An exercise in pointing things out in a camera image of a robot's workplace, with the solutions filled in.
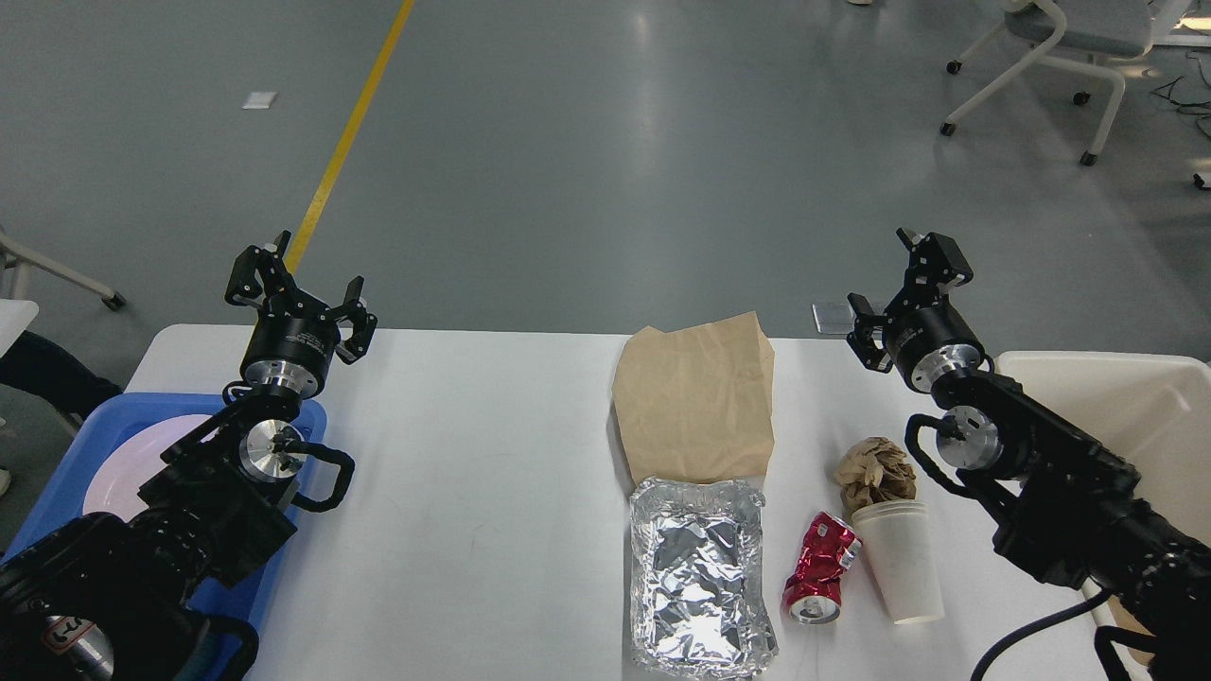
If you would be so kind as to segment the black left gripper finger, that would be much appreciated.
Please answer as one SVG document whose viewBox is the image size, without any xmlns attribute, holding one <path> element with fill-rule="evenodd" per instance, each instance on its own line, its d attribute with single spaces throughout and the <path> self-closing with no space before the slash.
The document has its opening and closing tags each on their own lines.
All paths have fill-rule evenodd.
<svg viewBox="0 0 1211 681">
<path fill-rule="evenodd" d="M 331 324 L 350 324 L 350 336 L 345 340 L 338 340 L 335 345 L 337 357 L 345 365 L 352 365 L 360 357 L 365 357 L 379 322 L 363 299 L 365 284 L 363 276 L 355 276 L 346 286 L 342 304 L 331 307 L 327 311 Z"/>
<path fill-rule="evenodd" d="M 259 317 L 302 317 L 304 301 L 285 267 L 289 230 L 272 242 L 249 245 L 231 267 L 224 301 L 230 307 L 251 307 Z"/>
</svg>

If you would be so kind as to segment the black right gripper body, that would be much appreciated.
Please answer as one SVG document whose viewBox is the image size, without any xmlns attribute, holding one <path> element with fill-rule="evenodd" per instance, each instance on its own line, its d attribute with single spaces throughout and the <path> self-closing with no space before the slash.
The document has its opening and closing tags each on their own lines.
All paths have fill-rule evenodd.
<svg viewBox="0 0 1211 681">
<path fill-rule="evenodd" d="M 981 368 L 991 361 L 985 345 L 948 301 L 891 319 L 884 328 L 884 349 L 913 393 L 931 393 L 940 376 Z"/>
</svg>

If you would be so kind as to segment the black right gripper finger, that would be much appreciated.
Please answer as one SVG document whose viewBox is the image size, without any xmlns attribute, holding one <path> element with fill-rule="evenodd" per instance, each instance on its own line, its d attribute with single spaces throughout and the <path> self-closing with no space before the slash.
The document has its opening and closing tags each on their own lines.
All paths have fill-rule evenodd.
<svg viewBox="0 0 1211 681">
<path fill-rule="evenodd" d="M 866 370 L 889 374 L 894 360 L 886 348 L 880 345 L 880 340 L 876 340 L 877 334 L 882 336 L 886 331 L 889 317 L 877 313 L 869 305 L 869 298 L 860 293 L 849 293 L 846 303 L 853 313 L 853 330 L 845 336 L 848 347 Z"/>
<path fill-rule="evenodd" d="M 922 236 L 903 228 L 896 229 L 896 238 L 908 250 L 909 261 L 903 288 L 895 294 L 895 313 L 947 305 L 952 288 L 972 284 L 974 269 L 954 238 L 935 231 Z"/>
</svg>

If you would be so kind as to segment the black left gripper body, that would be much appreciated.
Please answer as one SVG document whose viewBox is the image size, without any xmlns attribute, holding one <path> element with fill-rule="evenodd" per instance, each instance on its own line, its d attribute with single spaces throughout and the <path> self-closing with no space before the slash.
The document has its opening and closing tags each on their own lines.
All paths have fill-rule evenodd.
<svg viewBox="0 0 1211 681">
<path fill-rule="evenodd" d="M 239 374 L 249 385 L 279 385 L 300 397 L 314 397 L 327 385 L 338 340 L 342 336 L 335 324 L 299 316 L 259 316 Z"/>
</svg>

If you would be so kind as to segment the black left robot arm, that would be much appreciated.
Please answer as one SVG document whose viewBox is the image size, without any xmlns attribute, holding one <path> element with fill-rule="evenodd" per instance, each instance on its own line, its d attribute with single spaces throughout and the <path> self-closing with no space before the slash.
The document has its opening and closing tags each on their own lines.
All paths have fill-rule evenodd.
<svg viewBox="0 0 1211 681">
<path fill-rule="evenodd" d="M 253 624 L 189 601 L 208 579 L 233 589 L 262 570 L 295 534 L 289 507 L 329 513 L 345 499 L 354 458 L 293 422 L 333 357 L 358 361 L 377 328 L 363 277 L 331 307 L 298 288 L 287 248 L 289 231 L 235 259 L 225 301 L 256 309 L 239 380 L 161 453 L 138 490 L 143 513 L 74 517 L 2 565 L 5 680 L 202 680 L 220 639 L 237 647 L 218 679 L 254 665 Z"/>
</svg>

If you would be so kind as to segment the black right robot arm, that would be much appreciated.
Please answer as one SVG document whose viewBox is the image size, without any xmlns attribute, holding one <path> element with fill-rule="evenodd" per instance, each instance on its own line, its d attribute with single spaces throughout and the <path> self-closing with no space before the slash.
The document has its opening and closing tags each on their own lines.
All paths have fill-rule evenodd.
<svg viewBox="0 0 1211 681">
<path fill-rule="evenodd" d="M 999 639 L 974 665 L 982 680 L 1022 639 L 1117 599 L 1140 630 L 1101 625 L 1094 648 L 1109 680 L 1129 679 L 1117 654 L 1150 656 L 1154 680 L 1210 673 L 1210 553 L 1136 494 L 1141 475 L 1090 434 L 995 371 L 995 362 L 949 294 L 972 267 L 949 236 L 903 228 L 903 287 L 882 311 L 848 296 L 846 344 L 861 365 L 896 371 L 941 414 L 911 414 L 905 450 L 952 496 L 977 500 L 993 517 L 993 548 L 1041 585 L 1098 586 L 1094 599 L 1033 620 Z"/>
</svg>

